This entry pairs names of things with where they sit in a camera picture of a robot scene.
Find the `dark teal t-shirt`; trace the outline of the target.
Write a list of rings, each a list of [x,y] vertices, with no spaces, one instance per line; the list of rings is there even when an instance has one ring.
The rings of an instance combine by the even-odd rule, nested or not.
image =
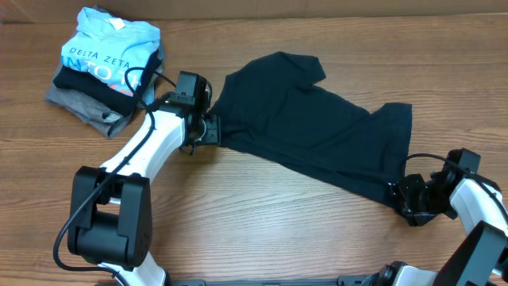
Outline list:
[[[409,152],[412,106],[389,102],[371,113],[318,86],[315,56],[276,52],[225,78],[211,114],[221,144],[274,161],[386,206]]]

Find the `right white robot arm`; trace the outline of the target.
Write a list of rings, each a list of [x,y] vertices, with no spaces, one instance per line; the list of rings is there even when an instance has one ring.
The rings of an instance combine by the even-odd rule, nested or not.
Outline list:
[[[461,180],[450,196],[467,237],[438,272],[396,261],[371,276],[370,285],[488,285],[507,280],[507,210],[500,191],[478,179]]]

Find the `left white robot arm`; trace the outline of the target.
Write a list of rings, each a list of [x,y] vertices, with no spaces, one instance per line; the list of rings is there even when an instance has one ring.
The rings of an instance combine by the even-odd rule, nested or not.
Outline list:
[[[88,262],[86,271],[108,272],[120,285],[171,283],[150,253],[151,184],[176,149],[218,144],[220,124],[214,114],[148,113],[117,155],[77,171],[70,218],[59,236],[70,253]]]

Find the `grey folded garment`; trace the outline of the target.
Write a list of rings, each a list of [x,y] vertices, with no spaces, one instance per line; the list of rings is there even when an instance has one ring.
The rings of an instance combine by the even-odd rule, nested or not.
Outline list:
[[[55,77],[62,67],[61,64],[57,67]],[[54,83],[46,92],[45,100],[73,113],[109,139],[116,137],[129,124],[139,106],[137,104],[130,115],[123,116],[81,91],[58,88]]]

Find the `black folded garment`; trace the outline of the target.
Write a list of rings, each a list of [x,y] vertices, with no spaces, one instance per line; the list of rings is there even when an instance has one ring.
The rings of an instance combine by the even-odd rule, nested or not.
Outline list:
[[[154,52],[149,57],[145,70],[141,74],[141,83],[136,87],[138,95],[142,95],[144,91],[148,90],[152,72],[162,65],[163,60],[158,55],[157,52]],[[85,72],[62,67],[52,82],[58,88],[81,91],[123,116],[130,115],[137,107],[137,100],[130,95],[130,90],[127,87],[116,91]]]

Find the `light blue folded t-shirt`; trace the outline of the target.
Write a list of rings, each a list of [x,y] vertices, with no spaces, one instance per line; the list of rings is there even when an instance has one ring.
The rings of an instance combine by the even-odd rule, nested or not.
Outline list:
[[[61,48],[61,64],[85,72],[108,87],[131,95],[128,86],[145,88],[151,76],[140,68],[156,59],[160,30],[146,21],[127,21],[84,7],[75,35]]]

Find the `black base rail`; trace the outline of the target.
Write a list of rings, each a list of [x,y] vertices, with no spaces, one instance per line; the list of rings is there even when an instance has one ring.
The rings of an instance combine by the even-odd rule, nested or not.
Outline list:
[[[168,273],[158,268],[148,274],[146,270],[138,272],[125,271],[116,265],[113,267],[113,278],[117,285],[171,285],[171,286],[431,286],[434,285],[438,273],[418,269],[401,261],[384,265],[378,272],[359,276],[339,276],[335,279],[309,280],[172,280]]]

